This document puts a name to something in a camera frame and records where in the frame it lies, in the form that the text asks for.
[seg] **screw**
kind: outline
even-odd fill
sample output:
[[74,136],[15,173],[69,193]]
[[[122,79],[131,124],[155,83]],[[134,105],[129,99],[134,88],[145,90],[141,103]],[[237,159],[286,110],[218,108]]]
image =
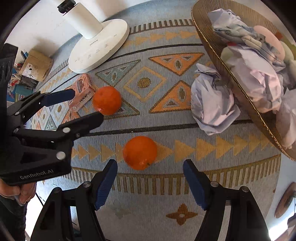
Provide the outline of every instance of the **screw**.
[[212,181],[211,186],[216,188],[219,186],[219,183],[217,183],[216,181]]
[[61,191],[61,188],[56,187],[52,190],[53,193],[59,193]]
[[57,158],[58,158],[59,160],[63,160],[63,159],[65,159],[65,157],[66,157],[65,152],[63,152],[63,151],[59,151],[59,152],[57,153]]
[[83,187],[88,188],[91,185],[91,182],[84,182]]
[[64,129],[63,129],[63,132],[64,133],[69,133],[71,131],[71,129],[69,128],[69,127],[65,127]]
[[246,187],[246,186],[242,186],[242,190],[243,190],[244,192],[248,192],[248,191],[249,191],[248,187]]

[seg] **rug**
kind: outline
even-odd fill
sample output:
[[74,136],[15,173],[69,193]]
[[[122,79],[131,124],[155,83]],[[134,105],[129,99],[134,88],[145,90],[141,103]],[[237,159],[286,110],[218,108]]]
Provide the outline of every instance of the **rug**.
[[[112,241],[194,240],[205,212],[196,205],[182,172],[190,158],[210,180],[252,191],[265,217],[276,188],[280,152],[252,123],[244,109],[221,134],[207,136],[190,110],[190,89],[196,63],[214,68],[191,19],[195,1],[150,1],[128,8],[112,18],[130,26],[124,45],[104,64],[88,72],[97,88],[114,86],[122,107],[90,136],[74,142],[72,171],[37,184],[45,202],[51,190],[76,188],[101,171],[111,158],[118,175],[106,204],[97,212],[103,233]],[[76,75],[68,57],[81,35],[65,43],[53,56],[54,65],[36,90],[55,92],[69,87]],[[54,131],[66,121],[94,112],[91,101],[77,113],[67,102],[44,107],[28,128]],[[122,149],[135,136],[148,136],[157,144],[156,162],[143,171],[131,169]],[[74,227],[79,228],[75,208]],[[230,207],[219,240],[227,232]]]

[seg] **white lamp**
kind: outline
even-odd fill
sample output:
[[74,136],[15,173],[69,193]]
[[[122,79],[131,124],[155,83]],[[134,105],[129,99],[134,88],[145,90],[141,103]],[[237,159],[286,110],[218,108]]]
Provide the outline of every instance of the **white lamp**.
[[52,0],[81,35],[69,57],[69,68],[77,73],[88,72],[109,59],[125,42],[129,26],[122,19],[100,23],[81,3],[73,0]]

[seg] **human hand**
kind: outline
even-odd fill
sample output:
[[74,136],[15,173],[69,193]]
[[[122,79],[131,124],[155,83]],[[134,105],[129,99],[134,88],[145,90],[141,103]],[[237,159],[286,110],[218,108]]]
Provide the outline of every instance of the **human hand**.
[[20,202],[25,204],[30,201],[36,193],[36,183],[24,184],[19,186],[9,186],[2,179],[0,179],[0,195],[4,197],[11,197],[19,195]]

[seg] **orange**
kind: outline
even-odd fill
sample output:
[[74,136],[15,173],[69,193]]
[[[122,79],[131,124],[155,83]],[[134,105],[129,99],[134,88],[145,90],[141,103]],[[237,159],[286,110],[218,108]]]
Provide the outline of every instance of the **orange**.
[[121,107],[121,95],[112,86],[102,87],[94,94],[93,106],[96,111],[103,115],[113,115]]
[[123,148],[125,162],[135,170],[144,170],[156,159],[157,146],[148,137],[139,136],[129,140]]

